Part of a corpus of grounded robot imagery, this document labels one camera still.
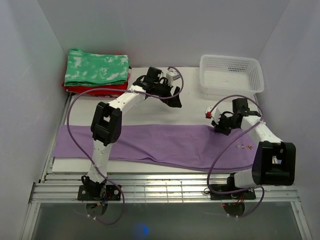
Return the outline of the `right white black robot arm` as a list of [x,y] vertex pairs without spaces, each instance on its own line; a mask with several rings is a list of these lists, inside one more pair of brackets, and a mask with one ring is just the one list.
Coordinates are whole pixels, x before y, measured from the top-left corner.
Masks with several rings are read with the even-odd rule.
[[210,194],[228,195],[237,199],[244,192],[268,186],[291,186],[295,181],[296,146],[284,142],[267,127],[262,110],[251,110],[250,98],[231,96],[232,111],[220,112],[217,105],[207,107],[205,117],[212,120],[214,131],[228,136],[232,130],[242,132],[240,139],[248,135],[256,144],[256,153],[250,169],[235,172],[227,178],[224,186],[207,184]]

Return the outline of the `purple trousers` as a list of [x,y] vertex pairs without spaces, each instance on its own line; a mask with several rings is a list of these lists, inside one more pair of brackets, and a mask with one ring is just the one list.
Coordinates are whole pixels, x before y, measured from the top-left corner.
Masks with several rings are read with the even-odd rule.
[[241,171],[253,164],[257,145],[247,134],[236,139],[240,133],[234,129],[224,135],[208,125],[125,125],[109,157],[206,172],[223,152],[213,170]]

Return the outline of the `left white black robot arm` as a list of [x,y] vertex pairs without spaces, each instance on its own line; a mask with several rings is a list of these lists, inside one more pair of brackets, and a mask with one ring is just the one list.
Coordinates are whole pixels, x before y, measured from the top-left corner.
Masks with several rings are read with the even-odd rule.
[[149,67],[125,93],[108,103],[98,103],[90,126],[93,138],[91,166],[88,174],[81,177],[84,189],[91,197],[100,200],[106,195],[109,155],[121,135],[123,115],[148,97],[159,99],[171,108],[181,108],[179,94],[183,80],[175,67],[169,67],[165,76],[160,69]]

